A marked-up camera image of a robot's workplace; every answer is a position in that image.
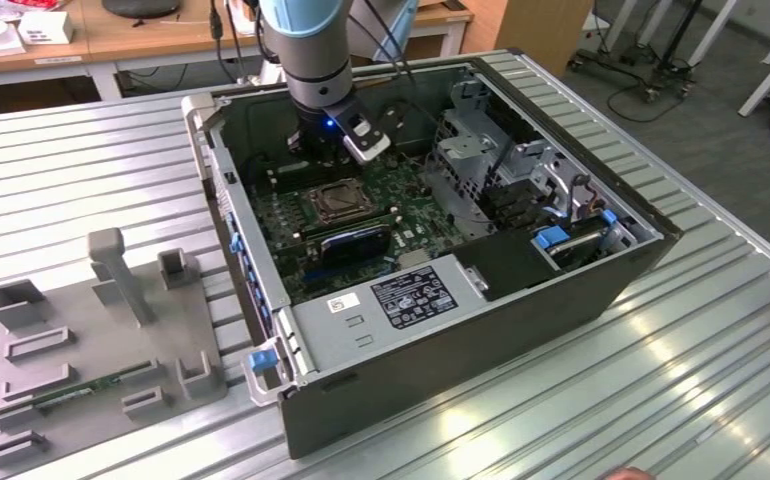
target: white label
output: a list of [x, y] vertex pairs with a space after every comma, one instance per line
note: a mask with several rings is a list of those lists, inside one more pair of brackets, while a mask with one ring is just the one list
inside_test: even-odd
[[360, 299], [355, 293], [348, 293], [342, 297], [332, 298], [328, 300], [328, 308], [331, 309], [331, 313], [342, 312], [352, 307], [360, 305]]
[[35, 60], [38, 65], [51, 65], [54, 63], [74, 63], [82, 62], [82, 56], [75, 55], [72, 57], [52, 57], [52, 58], [39, 58]]

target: blue tab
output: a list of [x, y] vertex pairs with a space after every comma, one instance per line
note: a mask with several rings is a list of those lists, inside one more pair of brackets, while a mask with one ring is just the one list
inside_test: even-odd
[[549, 249], [554, 245], [566, 242], [571, 236], [566, 233], [559, 225], [546, 228], [535, 234], [535, 240], [543, 249]]
[[242, 246], [242, 234], [239, 232], [234, 232], [234, 238], [230, 241], [230, 251], [231, 253], [240, 253], [244, 250]]
[[601, 214], [603, 217], [603, 221], [607, 222], [607, 225], [615, 224], [619, 221], [618, 215], [613, 212], [613, 210], [605, 210]]
[[275, 349], [254, 352], [248, 356], [248, 361], [251, 363], [251, 370], [262, 373], [264, 370], [278, 366], [278, 352]]

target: warning label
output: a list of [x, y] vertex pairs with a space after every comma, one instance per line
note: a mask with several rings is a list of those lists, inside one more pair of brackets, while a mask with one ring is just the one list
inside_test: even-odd
[[372, 293], [387, 313], [390, 323], [399, 329], [459, 306], [433, 267], [421, 268], [372, 285]]

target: slotted metal surface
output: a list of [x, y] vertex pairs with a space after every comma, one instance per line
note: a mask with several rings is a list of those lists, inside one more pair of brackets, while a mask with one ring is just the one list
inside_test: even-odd
[[232, 385], [20, 478], [599, 478], [622, 464], [662, 479], [770, 478], [769, 244], [529, 59], [485, 58], [687, 234], [598, 320], [300, 461], [276, 408], [247, 397], [251, 341], [179, 94], [0, 116], [0, 281], [90, 278], [82, 236], [106, 226], [131, 265], [186, 248]]

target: green circuit board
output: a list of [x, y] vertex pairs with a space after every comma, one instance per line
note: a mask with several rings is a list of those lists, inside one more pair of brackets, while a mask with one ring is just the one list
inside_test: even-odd
[[[388, 154], [352, 179], [294, 192], [267, 193], [252, 199], [294, 303], [398, 271], [399, 256], [409, 252], [425, 250], [429, 258], [437, 258], [463, 243], [465, 237], [447, 220], [449, 214], [431, 195], [414, 162], [419, 160]], [[338, 188], [356, 196], [348, 201], [327, 199], [344, 217], [326, 221], [323, 198]], [[391, 229], [387, 253], [339, 269], [323, 270], [316, 256], [322, 242], [340, 233], [379, 226]]]

